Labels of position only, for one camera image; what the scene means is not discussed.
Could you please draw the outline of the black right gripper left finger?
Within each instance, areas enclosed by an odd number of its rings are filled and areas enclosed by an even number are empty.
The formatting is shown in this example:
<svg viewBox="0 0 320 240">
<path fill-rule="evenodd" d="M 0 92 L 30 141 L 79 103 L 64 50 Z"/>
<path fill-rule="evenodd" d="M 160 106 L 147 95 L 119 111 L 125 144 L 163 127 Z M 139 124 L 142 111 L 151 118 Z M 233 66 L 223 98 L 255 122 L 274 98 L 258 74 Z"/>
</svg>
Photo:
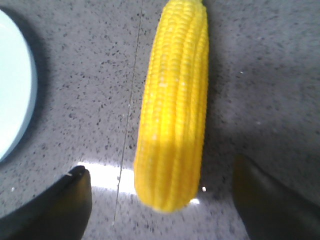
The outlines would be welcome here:
<svg viewBox="0 0 320 240">
<path fill-rule="evenodd" d="M 0 219 L 2 240 L 80 240 L 92 211 L 90 172 L 78 165 Z"/>
</svg>

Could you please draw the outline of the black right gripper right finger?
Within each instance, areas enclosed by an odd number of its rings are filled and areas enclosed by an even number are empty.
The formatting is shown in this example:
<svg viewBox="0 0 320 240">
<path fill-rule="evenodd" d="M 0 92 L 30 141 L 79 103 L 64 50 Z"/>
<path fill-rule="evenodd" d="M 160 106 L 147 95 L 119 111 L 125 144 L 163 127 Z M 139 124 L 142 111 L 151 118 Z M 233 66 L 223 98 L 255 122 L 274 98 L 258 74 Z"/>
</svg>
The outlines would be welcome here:
<svg viewBox="0 0 320 240">
<path fill-rule="evenodd" d="M 318 240 L 320 207 L 237 155 L 232 198 L 251 240 Z"/>
</svg>

